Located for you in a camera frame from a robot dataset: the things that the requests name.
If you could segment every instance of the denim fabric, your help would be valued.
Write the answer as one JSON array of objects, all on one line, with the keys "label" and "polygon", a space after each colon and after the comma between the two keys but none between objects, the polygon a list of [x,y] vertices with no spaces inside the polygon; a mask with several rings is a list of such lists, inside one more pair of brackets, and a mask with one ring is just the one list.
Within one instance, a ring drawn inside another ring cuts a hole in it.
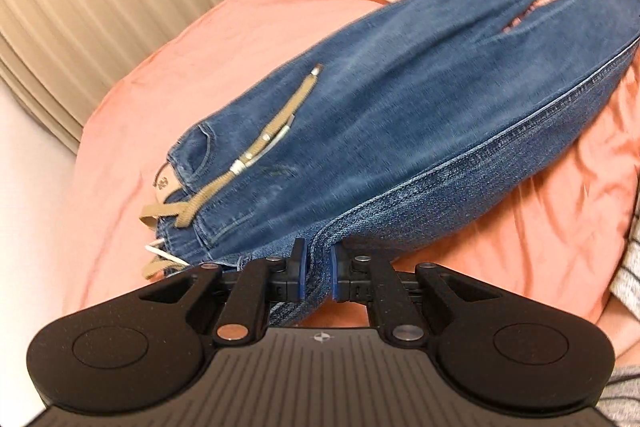
[{"label": "denim fabric", "polygon": [[553,161],[607,102],[638,45],[640,0],[399,0],[341,29],[196,124],[168,154],[190,198],[223,174],[313,66],[289,133],[186,229],[188,263],[241,269],[310,245],[307,300],[330,291],[330,248],[397,256],[460,229]]}]

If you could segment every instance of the orange fabric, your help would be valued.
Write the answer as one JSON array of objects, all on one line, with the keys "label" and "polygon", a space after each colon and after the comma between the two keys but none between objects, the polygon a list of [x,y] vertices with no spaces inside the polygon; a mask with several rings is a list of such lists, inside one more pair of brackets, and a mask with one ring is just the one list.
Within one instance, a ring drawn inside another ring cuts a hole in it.
[{"label": "orange fabric", "polygon": [[[137,219],[167,149],[195,121],[328,33],[394,0],[227,0],[118,83],[85,127],[66,213],[65,310],[143,284]],[[624,246],[640,164],[640,62],[558,161],[460,233],[401,259],[435,261],[595,321]],[[357,325],[327,304],[308,324]]]}]

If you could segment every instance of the round metal cap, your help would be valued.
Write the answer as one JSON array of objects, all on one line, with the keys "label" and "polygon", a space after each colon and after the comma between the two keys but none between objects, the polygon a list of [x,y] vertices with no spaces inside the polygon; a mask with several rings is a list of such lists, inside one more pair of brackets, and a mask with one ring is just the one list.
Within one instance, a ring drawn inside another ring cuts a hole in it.
[{"label": "round metal cap", "polygon": [[242,324],[225,324],[220,326],[216,333],[226,341],[239,341],[249,334],[249,330]]},{"label": "round metal cap", "polygon": [[393,335],[399,341],[412,342],[419,341],[424,336],[424,331],[412,324],[402,324],[394,328]]}]

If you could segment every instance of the silver screw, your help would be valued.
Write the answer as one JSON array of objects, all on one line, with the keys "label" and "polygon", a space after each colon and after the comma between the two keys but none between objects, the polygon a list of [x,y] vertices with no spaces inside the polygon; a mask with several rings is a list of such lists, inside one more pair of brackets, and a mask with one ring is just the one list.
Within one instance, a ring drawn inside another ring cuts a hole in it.
[{"label": "silver screw", "polygon": [[424,336],[424,331],[412,324],[402,324],[394,328],[393,336],[399,341],[419,341]]}]

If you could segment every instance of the drawstring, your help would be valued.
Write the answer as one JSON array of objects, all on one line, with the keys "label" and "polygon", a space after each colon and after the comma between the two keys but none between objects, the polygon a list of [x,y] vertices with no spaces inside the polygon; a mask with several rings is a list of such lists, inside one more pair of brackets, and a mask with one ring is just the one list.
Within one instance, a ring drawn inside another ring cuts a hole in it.
[{"label": "drawstring", "polygon": [[154,226],[156,218],[159,216],[177,216],[175,219],[176,228],[184,229],[190,226],[195,215],[213,195],[218,193],[225,185],[238,176],[238,174],[253,165],[262,154],[275,145],[289,130],[289,125],[295,112],[316,85],[318,75],[321,71],[322,64],[316,64],[284,107],[262,130],[260,136],[251,144],[249,149],[233,162],[227,172],[205,185],[189,201],[148,204],[142,209],[140,220],[148,226]]}]

